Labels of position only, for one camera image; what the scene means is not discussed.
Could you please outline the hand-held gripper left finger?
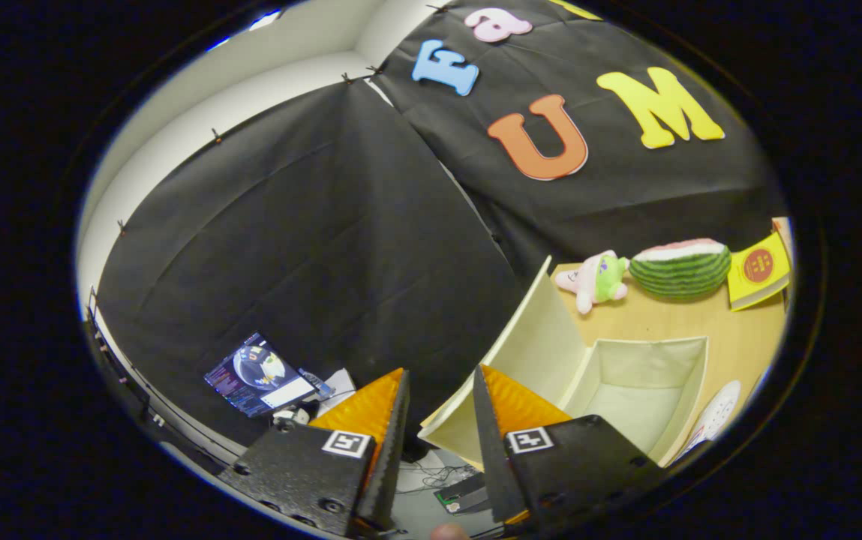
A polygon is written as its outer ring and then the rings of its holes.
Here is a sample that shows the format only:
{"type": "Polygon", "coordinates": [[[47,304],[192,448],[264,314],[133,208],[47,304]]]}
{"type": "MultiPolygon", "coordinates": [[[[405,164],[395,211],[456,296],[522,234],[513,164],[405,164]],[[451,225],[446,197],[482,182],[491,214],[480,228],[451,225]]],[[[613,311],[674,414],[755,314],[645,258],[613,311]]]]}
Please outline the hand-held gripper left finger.
{"type": "Polygon", "coordinates": [[[409,402],[409,372],[396,369],[307,424],[275,420],[219,479],[317,533],[387,536],[409,402]]]}

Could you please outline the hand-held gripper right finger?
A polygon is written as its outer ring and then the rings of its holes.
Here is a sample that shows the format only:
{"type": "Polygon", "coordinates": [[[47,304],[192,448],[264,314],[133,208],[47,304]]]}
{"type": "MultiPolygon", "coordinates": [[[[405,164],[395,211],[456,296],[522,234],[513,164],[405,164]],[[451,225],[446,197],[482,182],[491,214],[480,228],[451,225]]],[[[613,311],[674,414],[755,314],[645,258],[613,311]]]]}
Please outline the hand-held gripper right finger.
{"type": "Polygon", "coordinates": [[[503,525],[581,526],[664,481],[664,469],[602,416],[570,417],[485,364],[473,386],[485,487],[503,525]]]}

